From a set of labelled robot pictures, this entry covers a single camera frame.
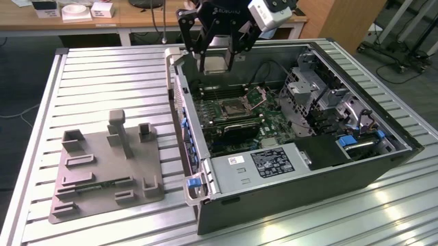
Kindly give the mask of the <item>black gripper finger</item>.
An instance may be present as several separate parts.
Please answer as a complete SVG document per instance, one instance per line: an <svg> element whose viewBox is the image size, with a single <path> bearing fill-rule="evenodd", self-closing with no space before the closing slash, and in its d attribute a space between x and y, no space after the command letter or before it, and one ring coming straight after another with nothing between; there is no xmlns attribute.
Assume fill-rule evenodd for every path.
<svg viewBox="0 0 438 246"><path fill-rule="evenodd" d="M187 51L194 53L194 58L201 61L199 72L205 71L205 61L206 61L206 51L213 42L213 39L219 35L219 25L221 21L217 18L213 8L198 8L193 10L178 11L178 23L182 33L183 42ZM195 19L199 20L202 24L201 33L198 39L191 38L191 29L195 25Z"/></svg>
<svg viewBox="0 0 438 246"><path fill-rule="evenodd" d="M231 20L230 45L226 52L227 70L231 71L235 55L242 51L250 51L262 31L253 20Z"/></svg>

